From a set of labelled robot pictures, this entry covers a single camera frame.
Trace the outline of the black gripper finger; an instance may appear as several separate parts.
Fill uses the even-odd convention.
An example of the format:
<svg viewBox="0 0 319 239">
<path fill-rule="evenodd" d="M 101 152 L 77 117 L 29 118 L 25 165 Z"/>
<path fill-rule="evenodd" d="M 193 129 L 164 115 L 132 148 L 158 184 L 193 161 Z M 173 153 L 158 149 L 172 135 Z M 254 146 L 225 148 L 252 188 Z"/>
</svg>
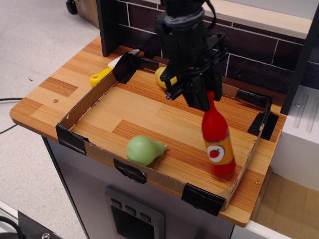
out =
<svg viewBox="0 0 319 239">
<path fill-rule="evenodd" d="M 219 63 L 210 63 L 209 68 L 204 73 L 206 89 L 214 92 L 214 100 L 220 101 L 222 98 L 222 72 Z"/>
<path fill-rule="evenodd" d="M 206 85 L 202 76 L 193 76 L 186 80 L 183 96 L 189 107 L 201 111 L 208 111 L 210 109 Z"/>
</svg>

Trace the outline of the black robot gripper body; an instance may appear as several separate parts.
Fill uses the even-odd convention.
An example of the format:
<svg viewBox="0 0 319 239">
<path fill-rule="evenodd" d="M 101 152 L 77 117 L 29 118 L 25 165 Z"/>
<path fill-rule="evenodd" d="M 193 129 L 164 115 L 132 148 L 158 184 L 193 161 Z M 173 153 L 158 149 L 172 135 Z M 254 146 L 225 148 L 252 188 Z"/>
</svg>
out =
<svg viewBox="0 0 319 239">
<path fill-rule="evenodd" d="M 210 63 L 226 57 L 223 33 L 208 36 L 204 25 L 204 10 L 192 12 L 165 11 L 154 20 L 156 34 L 168 65 L 160 76 L 166 86 L 166 98 L 175 100 L 183 95 L 186 80 L 202 76 Z"/>
</svg>

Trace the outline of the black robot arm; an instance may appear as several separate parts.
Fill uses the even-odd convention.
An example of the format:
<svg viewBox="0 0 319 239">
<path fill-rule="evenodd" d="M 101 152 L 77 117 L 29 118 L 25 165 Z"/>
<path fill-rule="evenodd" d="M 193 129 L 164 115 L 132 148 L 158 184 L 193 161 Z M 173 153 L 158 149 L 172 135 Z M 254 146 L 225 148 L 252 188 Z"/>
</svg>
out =
<svg viewBox="0 0 319 239">
<path fill-rule="evenodd" d="M 175 100 L 182 95 L 195 109 L 208 111 L 208 91 L 213 99 L 222 97 L 221 61 L 228 55 L 218 32 L 209 36 L 215 27 L 204 25 L 203 0 L 163 0 L 165 12 L 154 20 L 162 54 L 168 65 L 160 76 L 166 85 L 166 98 Z"/>
</svg>

